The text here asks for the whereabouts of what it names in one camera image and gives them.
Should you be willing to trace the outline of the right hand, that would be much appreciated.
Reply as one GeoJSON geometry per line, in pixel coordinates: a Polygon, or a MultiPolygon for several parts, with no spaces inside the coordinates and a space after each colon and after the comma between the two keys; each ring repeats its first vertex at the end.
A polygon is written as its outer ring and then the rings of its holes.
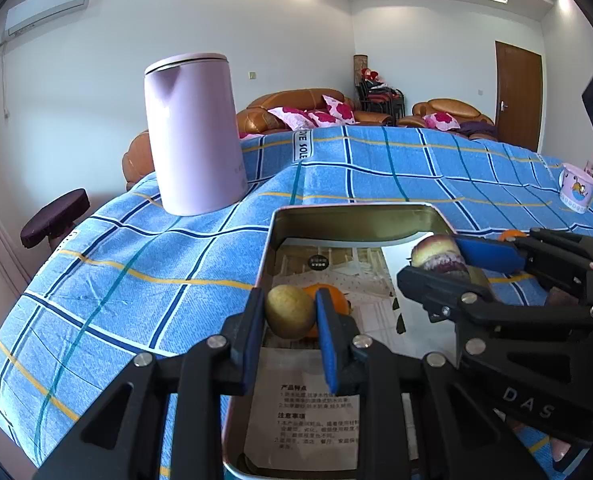
{"type": "Polygon", "coordinates": [[[558,469],[565,469],[572,464],[577,456],[585,452],[583,446],[577,444],[569,444],[556,438],[550,438],[551,442],[551,457],[553,463],[558,469]]]}

